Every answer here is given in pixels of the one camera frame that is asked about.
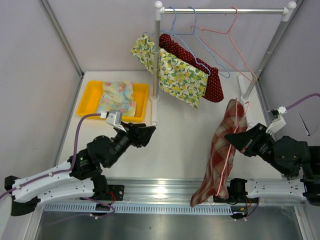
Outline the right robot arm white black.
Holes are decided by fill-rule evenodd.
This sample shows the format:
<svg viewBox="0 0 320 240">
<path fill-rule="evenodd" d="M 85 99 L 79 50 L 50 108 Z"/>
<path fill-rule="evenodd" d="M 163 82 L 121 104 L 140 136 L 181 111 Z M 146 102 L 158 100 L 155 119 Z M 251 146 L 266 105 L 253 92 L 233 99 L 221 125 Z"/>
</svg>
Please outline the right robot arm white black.
<svg viewBox="0 0 320 240">
<path fill-rule="evenodd" d="M 225 139 L 247 157 L 258 156 L 287 177 L 288 181 L 260 182 L 234 178 L 229 190 L 234 197 L 249 199 L 297 199 L 320 204 L 320 148 L 289 136 L 274 140 L 258 123 L 246 132 L 230 133 Z"/>
</svg>

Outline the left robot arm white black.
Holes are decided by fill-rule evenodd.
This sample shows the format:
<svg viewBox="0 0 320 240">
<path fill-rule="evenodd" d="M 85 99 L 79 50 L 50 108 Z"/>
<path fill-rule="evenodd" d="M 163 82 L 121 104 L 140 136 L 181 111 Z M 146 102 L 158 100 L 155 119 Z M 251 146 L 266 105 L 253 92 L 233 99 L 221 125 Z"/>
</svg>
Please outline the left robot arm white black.
<svg viewBox="0 0 320 240">
<path fill-rule="evenodd" d="M 144 123 L 122 126 L 123 129 L 115 128 L 116 136 L 95 137 L 85 149 L 75 151 L 67 161 L 51 169 L 26 178 L 7 176 L 4 188 L 11 196 L 11 216 L 27 215 L 58 200 L 110 200 L 103 169 L 111 168 L 129 147 L 146 147 L 156 130 Z"/>
</svg>

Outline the pastel floral cloth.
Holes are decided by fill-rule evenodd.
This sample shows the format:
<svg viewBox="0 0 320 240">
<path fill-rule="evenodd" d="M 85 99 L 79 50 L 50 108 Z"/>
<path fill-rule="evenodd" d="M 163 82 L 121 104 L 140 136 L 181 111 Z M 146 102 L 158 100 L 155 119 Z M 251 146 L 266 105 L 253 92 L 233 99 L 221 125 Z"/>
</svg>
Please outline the pastel floral cloth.
<svg viewBox="0 0 320 240">
<path fill-rule="evenodd" d="M 125 117 L 134 117 L 136 108 L 132 81 L 102 82 L 102 95 L 96 113 L 117 110 L 121 111 Z"/>
</svg>

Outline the red plaid skirt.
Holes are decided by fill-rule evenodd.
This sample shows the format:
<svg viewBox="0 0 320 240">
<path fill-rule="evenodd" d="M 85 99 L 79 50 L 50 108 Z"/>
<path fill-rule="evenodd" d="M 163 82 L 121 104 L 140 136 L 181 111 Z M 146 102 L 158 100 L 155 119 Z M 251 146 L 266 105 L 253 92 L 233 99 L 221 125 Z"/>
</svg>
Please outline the red plaid skirt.
<svg viewBox="0 0 320 240">
<path fill-rule="evenodd" d="M 203 181 L 190 199 L 190 206 L 192 208 L 202 204 L 211 197 L 216 197 L 215 194 L 228 152 L 228 143 L 225 140 L 225 135 L 230 134 L 232 130 L 235 114 L 234 105 L 235 99 L 231 99 L 227 104 L 224 117 L 213 135 Z"/>
</svg>

